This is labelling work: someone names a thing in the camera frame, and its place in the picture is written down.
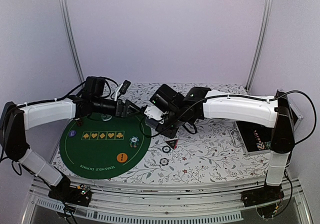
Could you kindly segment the blue playing card deck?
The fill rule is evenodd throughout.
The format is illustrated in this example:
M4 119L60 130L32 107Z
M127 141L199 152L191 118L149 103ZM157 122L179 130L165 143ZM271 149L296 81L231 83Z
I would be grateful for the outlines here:
M153 118L146 118L145 124L152 129L156 129L159 125L161 126L163 124L163 121L162 120L155 120Z

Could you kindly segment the green white chip stack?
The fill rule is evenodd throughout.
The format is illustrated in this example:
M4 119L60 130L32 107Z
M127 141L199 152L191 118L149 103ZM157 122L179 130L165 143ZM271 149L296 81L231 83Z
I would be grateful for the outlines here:
M129 140L129 145L131 148L137 148L139 145L139 138L137 136L133 136Z

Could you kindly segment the left aluminium frame post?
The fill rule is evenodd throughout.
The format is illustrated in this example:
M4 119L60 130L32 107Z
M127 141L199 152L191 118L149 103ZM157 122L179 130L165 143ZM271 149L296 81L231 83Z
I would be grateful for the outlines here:
M70 14L69 14L69 9L68 9L68 2L67 0L59 0L59 5L60 5L60 10L61 10L61 15L62 15L62 20L66 32L66 37L68 41L68 45L70 48L70 53L72 57L72 61L74 64L75 72L78 77L78 80L80 83L85 81L84 73L80 64L80 59L76 47L76 42L72 30L72 23L70 19Z

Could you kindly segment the right aluminium frame post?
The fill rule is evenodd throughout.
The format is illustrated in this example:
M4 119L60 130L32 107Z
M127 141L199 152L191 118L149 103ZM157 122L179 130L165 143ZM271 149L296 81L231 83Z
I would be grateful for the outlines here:
M272 11L272 5L273 5L273 0L264 0L264 6L263 6L263 12L262 12L262 19L261 19L261 25L259 29L259 34L258 34L258 39L252 59L252 64L250 71L248 73L248 78L245 84L245 89L249 93L253 87L254 79L258 70L262 50L263 50L263 45L268 29L268 24L269 24L269 19Z

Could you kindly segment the floral tablecloth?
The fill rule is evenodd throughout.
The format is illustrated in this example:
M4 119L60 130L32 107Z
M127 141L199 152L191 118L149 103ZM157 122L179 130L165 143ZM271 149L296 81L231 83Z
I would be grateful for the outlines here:
M151 129L144 158L131 170L113 178L87 179L72 173L62 163L59 148L52 164L70 178L132 184L216 183L264 177L270 152L244 156L241 143L232 134L234 124L231 119L203 119L195 122L197 131L190 125L181 127L176 134L176 149L169 153L162 151L168 146L168 139ZM168 159L168 165L160 164L162 158Z

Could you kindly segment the black white poker chip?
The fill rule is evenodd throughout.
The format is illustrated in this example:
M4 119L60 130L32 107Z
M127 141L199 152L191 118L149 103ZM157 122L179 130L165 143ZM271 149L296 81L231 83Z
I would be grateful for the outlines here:
M169 146L163 146L163 147L162 147L162 151L163 151L164 153L169 153L169 152L171 151L171 148L170 148Z

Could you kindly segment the poker chips in case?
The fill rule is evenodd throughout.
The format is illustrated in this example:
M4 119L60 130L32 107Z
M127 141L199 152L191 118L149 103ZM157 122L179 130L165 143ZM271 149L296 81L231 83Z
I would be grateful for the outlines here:
M271 133L266 129L255 129L253 131L255 144L258 151L271 149Z

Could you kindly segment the aluminium frame post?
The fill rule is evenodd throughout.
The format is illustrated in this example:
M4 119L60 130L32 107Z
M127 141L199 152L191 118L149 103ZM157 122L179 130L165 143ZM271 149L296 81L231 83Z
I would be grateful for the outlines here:
M252 64L250 71L248 73L248 78L245 84L245 89L249 93L253 87L254 79L258 70L262 50L263 50L263 45L268 29L268 24L269 24L269 19L272 11L272 5L273 5L273 0L264 0L264 6L263 6L263 12L262 12L262 19L261 19L261 25L259 29L259 34L258 34L258 39L252 59Z
M68 41L68 45L70 48L70 53L72 57L72 61L74 64L75 72L78 77L78 80L80 83L85 81L84 73L80 64L80 59L76 47L76 42L72 30L72 23L70 19L70 14L69 14L69 9L68 9L68 2L67 0L59 0L59 5L60 5L60 10L61 10L61 15L62 15L62 20L66 32L66 37Z

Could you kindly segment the green poker mat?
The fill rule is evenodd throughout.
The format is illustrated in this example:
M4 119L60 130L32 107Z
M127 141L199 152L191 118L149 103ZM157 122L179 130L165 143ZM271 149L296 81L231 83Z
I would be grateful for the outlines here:
M64 167L91 180L111 179L131 170L145 157L151 143L151 128L141 119L138 115L102 121L101 115L94 113L83 119L82 126L71 121L59 142ZM76 131L74 137L68 136L71 130ZM130 147L131 137L139 138L136 148ZM125 163L117 161L120 153L128 155Z

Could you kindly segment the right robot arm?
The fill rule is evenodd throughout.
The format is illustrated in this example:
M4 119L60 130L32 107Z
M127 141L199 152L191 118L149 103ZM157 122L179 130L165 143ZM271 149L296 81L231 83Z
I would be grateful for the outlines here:
M146 124L158 135L174 138L179 127L194 126L204 119L230 119L243 140L255 148L265 146L259 138L269 131L270 157L262 187L243 191L245 207L257 206L284 198L282 179L289 157L298 141L294 135L294 117L288 100L289 92L277 91L274 96L252 96L221 92L209 87L193 87L183 95L166 84L161 85L143 108Z

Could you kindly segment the orange big blind button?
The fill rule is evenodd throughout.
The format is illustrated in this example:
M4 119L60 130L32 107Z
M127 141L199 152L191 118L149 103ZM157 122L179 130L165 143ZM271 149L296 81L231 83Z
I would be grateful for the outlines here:
M119 162L119 163L125 163L127 160L128 160L128 155L124 152L122 153L119 153L116 157L116 160Z

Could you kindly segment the black red triangular chip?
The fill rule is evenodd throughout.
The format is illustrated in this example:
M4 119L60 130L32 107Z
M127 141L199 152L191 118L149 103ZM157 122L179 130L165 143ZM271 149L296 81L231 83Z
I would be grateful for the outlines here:
M176 149L177 145L178 145L178 139L170 139L170 140L166 140L165 143L171 148L171 149Z

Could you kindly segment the purple small blind button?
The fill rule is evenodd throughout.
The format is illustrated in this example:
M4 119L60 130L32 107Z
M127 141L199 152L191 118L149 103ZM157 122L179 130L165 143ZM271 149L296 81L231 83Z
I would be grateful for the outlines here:
M68 136L69 136L70 138L74 137L76 134L77 134L77 132L76 132L75 130L70 130L70 131L68 132Z

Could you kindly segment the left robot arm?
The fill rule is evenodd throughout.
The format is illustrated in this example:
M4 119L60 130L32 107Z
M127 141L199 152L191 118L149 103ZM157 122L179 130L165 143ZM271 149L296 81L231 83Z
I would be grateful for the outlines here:
M9 159L40 179L48 188L48 196L63 204L87 206L91 192L83 185L74 187L71 180L48 162L47 151L40 142L58 144L63 126L80 121L93 113L127 118L141 113L130 100L103 96L108 77L89 76L67 94L58 98L17 104L4 104L0 117L1 159Z

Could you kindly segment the red black chip stack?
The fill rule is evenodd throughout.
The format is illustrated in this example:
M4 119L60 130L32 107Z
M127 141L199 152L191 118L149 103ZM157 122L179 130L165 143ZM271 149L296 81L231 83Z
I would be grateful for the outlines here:
M80 118L75 119L74 121L75 121L75 123L76 123L76 125L77 125L78 127L81 127L81 126L83 125L83 121L82 121L82 119L80 119Z

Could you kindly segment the front aluminium rail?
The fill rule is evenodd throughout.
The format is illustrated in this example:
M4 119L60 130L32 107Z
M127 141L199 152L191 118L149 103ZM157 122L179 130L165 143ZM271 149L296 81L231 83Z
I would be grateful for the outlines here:
M261 210L272 203L245 206L244 191L263 186L262 177L227 182L192 184L135 184L71 177L73 186L90 186L87 207L74 206L81 223L108 224L311 224L309 210L298 179L282 182L284 199L277 215L264 219Z

